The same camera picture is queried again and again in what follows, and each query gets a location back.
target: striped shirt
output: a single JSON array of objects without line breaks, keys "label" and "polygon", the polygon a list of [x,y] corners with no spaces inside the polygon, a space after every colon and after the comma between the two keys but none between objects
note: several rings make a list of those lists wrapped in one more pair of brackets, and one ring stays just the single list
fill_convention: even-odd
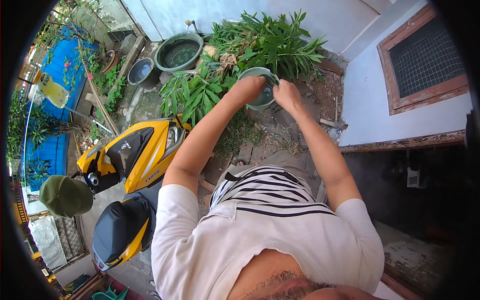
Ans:
[{"label": "striped shirt", "polygon": [[163,299],[226,299],[263,249],[292,255],[315,281],[375,292],[383,248],[362,200],[333,212],[315,202],[305,180],[271,165],[225,178],[201,219],[190,190],[160,189],[152,271]]}]

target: wooden window frame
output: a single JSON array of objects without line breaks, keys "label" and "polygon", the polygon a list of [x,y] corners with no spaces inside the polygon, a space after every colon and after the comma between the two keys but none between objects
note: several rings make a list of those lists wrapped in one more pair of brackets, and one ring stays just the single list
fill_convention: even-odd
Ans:
[{"label": "wooden window frame", "polygon": [[409,96],[403,98],[400,97],[400,91],[398,89],[389,50],[427,24],[435,16],[436,14],[431,6],[429,4],[425,5],[413,17],[403,23],[402,26],[387,36],[377,46],[385,76],[390,116],[447,100],[468,92],[467,75],[463,74]]}]

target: man's hand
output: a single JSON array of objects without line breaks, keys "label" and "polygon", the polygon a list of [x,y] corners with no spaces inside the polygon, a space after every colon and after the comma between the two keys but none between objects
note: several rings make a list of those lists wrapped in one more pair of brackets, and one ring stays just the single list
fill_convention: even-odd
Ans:
[{"label": "man's hand", "polygon": [[258,98],[264,86],[265,77],[248,76],[237,81],[225,97],[228,96],[232,101],[236,101],[240,106],[244,106]]},{"label": "man's hand", "polygon": [[273,87],[273,98],[294,119],[297,118],[300,112],[305,111],[297,87],[286,80],[280,79],[280,87],[278,85]]}]

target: metal fence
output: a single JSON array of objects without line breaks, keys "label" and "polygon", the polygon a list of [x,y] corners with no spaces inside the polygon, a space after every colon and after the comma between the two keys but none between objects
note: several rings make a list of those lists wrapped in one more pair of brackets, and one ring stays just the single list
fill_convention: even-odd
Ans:
[{"label": "metal fence", "polygon": [[59,232],[60,243],[67,261],[81,255],[86,248],[78,229],[78,224],[73,218],[55,216],[55,225]]}]

